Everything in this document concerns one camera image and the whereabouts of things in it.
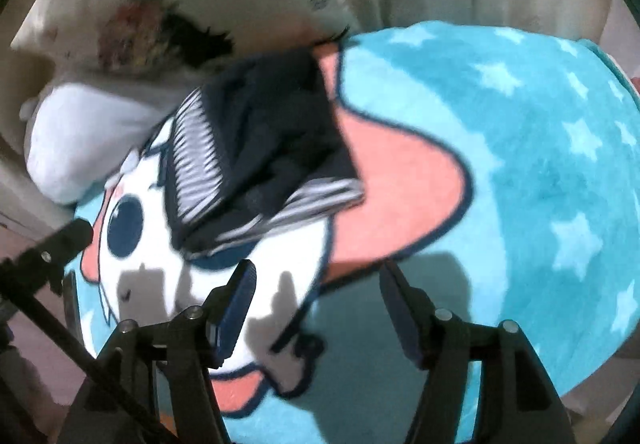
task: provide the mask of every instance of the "striped trim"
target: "striped trim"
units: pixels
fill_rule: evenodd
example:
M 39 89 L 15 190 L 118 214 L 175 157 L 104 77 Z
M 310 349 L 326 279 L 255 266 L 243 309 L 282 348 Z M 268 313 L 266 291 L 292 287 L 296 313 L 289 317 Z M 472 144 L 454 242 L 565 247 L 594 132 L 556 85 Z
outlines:
M 215 206 L 222 184 L 216 143 L 199 89 L 182 102 L 175 114 L 172 144 L 177 213 L 186 224 Z

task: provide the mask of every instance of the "floor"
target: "floor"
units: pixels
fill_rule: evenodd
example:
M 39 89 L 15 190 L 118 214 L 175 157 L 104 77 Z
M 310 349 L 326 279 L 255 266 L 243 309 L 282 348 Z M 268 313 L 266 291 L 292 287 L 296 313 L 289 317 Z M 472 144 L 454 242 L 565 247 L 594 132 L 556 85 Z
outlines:
M 33 242 L 28 238 L 0 226 L 0 258 L 14 257 L 31 245 Z M 48 289 L 41 290 L 37 297 L 64 322 L 60 298 Z M 15 346 L 37 367 L 54 400 L 70 404 L 84 379 L 82 372 L 23 314 L 17 314 L 10 326 Z M 637 330 L 601 369 L 564 396 L 565 406 L 582 420 L 580 431 L 586 436 L 579 444 L 598 442 L 597 436 L 607 429 L 605 421 L 613 422 L 639 380 L 640 330 Z

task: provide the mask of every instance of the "plush blanket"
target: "plush blanket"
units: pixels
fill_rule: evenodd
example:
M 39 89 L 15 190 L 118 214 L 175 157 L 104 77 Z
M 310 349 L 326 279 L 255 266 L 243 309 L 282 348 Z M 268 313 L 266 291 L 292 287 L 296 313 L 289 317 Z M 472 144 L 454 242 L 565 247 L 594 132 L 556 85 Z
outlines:
M 588 41 L 427 22 L 318 58 L 365 202 L 184 262 L 164 216 L 170 117 L 132 173 L 78 208 L 96 234 L 68 268 L 87 348 L 99 352 L 118 320 L 159 322 L 203 301 L 250 258 L 256 295 L 212 373 L 232 440 L 401 443 L 424 374 L 402 354 L 371 265 L 392 256 L 437 306 L 516 320 L 560 394 L 599 367 L 640 315 L 638 96 L 607 55 Z

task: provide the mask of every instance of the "folded black garment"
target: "folded black garment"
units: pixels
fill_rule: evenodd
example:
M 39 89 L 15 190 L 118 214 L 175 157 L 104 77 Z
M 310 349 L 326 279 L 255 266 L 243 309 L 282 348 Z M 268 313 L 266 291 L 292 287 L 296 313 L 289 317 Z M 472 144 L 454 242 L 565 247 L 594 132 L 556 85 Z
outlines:
M 360 202 L 311 51 L 255 56 L 194 91 L 175 114 L 164 196 L 172 246 L 187 258 Z

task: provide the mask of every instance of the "black and white striped fabric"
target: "black and white striped fabric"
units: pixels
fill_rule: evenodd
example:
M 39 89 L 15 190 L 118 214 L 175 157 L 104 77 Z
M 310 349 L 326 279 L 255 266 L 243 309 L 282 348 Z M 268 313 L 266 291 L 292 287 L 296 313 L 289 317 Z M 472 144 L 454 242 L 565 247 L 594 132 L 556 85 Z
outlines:
M 360 202 L 311 52 L 239 62 L 192 92 L 174 117 L 164 196 L 172 245 L 187 258 Z

